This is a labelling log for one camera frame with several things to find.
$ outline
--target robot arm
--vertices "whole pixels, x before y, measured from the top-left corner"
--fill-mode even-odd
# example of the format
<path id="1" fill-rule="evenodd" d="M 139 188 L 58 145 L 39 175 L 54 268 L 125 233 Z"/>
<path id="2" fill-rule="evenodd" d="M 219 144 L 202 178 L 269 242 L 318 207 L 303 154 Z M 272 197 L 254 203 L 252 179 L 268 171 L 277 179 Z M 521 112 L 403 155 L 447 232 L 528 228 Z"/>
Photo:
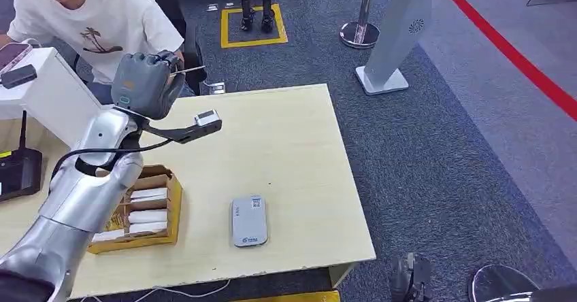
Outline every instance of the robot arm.
<path id="1" fill-rule="evenodd" d="M 142 171 L 140 152 L 149 150 L 139 147 L 142 131 L 166 138 L 163 144 L 184 144 L 220 130 L 215 111 L 196 116 L 185 129 L 148 124 L 149 118 L 166 117 L 184 85 L 184 74 L 169 81 L 177 64 L 171 52 L 123 58 L 112 88 L 116 106 L 95 116 L 82 140 L 56 164 L 38 217 L 0 258 L 0 301 L 67 300 L 88 244 Z M 110 173 L 97 177 L 97 168 Z"/>

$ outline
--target stanchion post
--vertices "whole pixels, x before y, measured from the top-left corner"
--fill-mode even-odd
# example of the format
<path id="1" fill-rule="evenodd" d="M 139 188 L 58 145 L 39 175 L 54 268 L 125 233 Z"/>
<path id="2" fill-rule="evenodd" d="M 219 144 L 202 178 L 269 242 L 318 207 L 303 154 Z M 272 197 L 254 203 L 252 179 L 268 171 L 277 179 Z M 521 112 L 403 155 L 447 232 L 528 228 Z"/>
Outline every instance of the stanchion post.
<path id="1" fill-rule="evenodd" d="M 369 23 L 371 0 L 362 0 L 359 20 L 342 26 L 340 37 L 343 44 L 353 48 L 372 48 L 375 46 L 379 29 Z"/>

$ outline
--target chair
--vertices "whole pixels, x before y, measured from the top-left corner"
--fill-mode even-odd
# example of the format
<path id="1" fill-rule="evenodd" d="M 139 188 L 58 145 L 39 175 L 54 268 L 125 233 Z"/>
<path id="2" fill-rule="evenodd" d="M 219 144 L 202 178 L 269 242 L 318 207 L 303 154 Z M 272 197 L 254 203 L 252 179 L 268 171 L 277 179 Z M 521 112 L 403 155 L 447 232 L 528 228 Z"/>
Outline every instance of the chair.
<path id="1" fill-rule="evenodd" d="M 197 27 L 189 24 L 182 14 L 178 0 L 155 0 L 164 14 L 168 17 L 172 25 L 184 38 L 184 47 L 182 54 L 184 56 L 184 68 L 191 69 L 203 65 L 202 53 L 200 45 L 196 38 Z M 76 55 L 73 69 L 76 71 L 80 55 Z M 186 74 L 186 82 L 193 90 L 195 95 L 200 95 L 200 83 L 206 80 L 207 73 L 205 69 L 188 72 Z"/>

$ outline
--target white kiosk stand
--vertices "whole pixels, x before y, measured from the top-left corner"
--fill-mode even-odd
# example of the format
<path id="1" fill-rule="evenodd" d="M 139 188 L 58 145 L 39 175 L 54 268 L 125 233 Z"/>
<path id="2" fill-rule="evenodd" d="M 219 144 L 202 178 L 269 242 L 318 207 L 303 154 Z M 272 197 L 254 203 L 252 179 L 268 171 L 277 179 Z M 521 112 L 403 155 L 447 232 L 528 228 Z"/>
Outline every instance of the white kiosk stand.
<path id="1" fill-rule="evenodd" d="M 356 69 L 367 95 L 409 87 L 398 67 L 431 23 L 431 11 L 431 0 L 389 1 L 369 61 Z"/>

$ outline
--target gray carpet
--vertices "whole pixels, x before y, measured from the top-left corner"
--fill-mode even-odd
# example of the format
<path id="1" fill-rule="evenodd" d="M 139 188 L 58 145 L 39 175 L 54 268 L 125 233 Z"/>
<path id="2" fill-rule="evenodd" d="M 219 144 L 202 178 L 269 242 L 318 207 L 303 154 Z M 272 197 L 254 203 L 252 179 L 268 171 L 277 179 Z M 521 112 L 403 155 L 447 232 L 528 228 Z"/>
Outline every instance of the gray carpet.
<path id="1" fill-rule="evenodd" d="M 357 16 L 359 0 L 279 0 L 289 43 L 227 50 L 220 49 L 220 13 L 205 11 L 217 1 L 181 2 L 200 24 L 210 82 L 226 80 L 235 90 L 329 84 L 378 256 L 339 287 L 343 301 L 389 301 L 391 259 L 407 251 L 433 262 L 436 301 L 466 301 L 470 276 L 487 263 L 516 267 L 543 287 L 577 282 L 577 271 L 422 49 L 401 66 L 409 90 L 364 95 L 353 69 L 370 51 L 347 48 L 337 38 L 342 24 Z M 375 0 L 374 20 L 385 2 Z M 234 280 L 197 301 L 328 289 L 326 272 L 317 270 Z M 102 300 L 133 301 L 141 294 Z M 189 300 L 158 293 L 150 301 Z"/>
<path id="2" fill-rule="evenodd" d="M 527 7 L 527 0 L 468 1 L 577 97 L 577 2 Z M 577 267 L 577 122 L 513 66 L 452 0 L 433 0 L 433 24 L 420 43 Z"/>

